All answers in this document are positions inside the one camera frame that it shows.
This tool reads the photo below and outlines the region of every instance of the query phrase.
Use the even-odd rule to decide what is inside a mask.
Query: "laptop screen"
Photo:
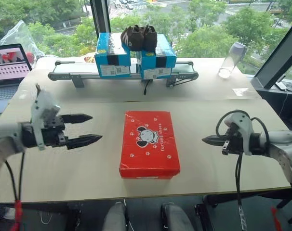
[[[23,79],[30,71],[20,47],[0,47],[0,80]]]

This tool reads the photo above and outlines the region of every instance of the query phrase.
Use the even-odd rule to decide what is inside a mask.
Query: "table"
[[[82,58],[41,58],[19,86],[18,92],[11,100],[32,101],[36,97],[35,84],[51,92],[60,102],[153,102],[153,101],[194,101],[223,99],[261,99],[249,80],[235,68],[228,79],[217,76],[223,58],[178,58],[178,61],[194,63],[199,78],[192,82],[175,86],[165,86],[166,80],[156,79],[147,87],[147,95],[143,95],[145,83],[140,80],[84,80],[85,88],[77,89],[71,80],[51,81],[47,78],[54,69],[56,60],[83,62]]]
[[[30,102],[11,103],[0,122],[29,120]],[[261,118],[269,130],[286,126],[264,100],[213,100],[193,102],[92,103],[89,100],[62,100],[61,113],[87,113],[93,119],[70,125],[69,137],[102,134],[90,146],[66,150],[27,149],[23,175],[23,202],[60,202],[106,198],[144,197],[184,194],[214,194],[236,191],[236,155],[222,155],[220,147],[207,145],[202,138],[214,134],[215,125],[226,112],[235,108]],[[165,110],[172,115],[181,172],[171,180],[124,180],[119,163],[126,110]],[[262,128],[254,123],[255,132]],[[9,162],[17,176],[21,155]],[[289,187],[274,159],[245,156],[241,169],[241,190],[263,191]],[[6,168],[0,173],[0,203],[12,202],[13,193]]]

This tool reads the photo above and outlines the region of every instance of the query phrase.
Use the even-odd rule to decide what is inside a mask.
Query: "laptop keyboard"
[[[18,86],[0,88],[0,100],[11,99],[17,88]]]

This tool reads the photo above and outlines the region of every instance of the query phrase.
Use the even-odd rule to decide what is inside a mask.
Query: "red box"
[[[170,179],[180,172],[170,112],[127,111],[119,167],[123,178]]]

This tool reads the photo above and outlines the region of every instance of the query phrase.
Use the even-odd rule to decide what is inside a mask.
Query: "red cable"
[[[280,221],[279,221],[279,219],[278,219],[277,216],[276,216],[277,211],[278,211],[278,210],[277,210],[276,208],[271,207],[271,212],[272,212],[272,216],[273,216],[274,221],[275,221],[275,227],[276,227],[276,230],[277,230],[277,231],[282,231]]]
[[[23,215],[21,201],[19,200],[15,201],[14,207],[15,207],[15,224],[12,226],[10,231],[20,231],[20,225],[22,223],[22,215]]]

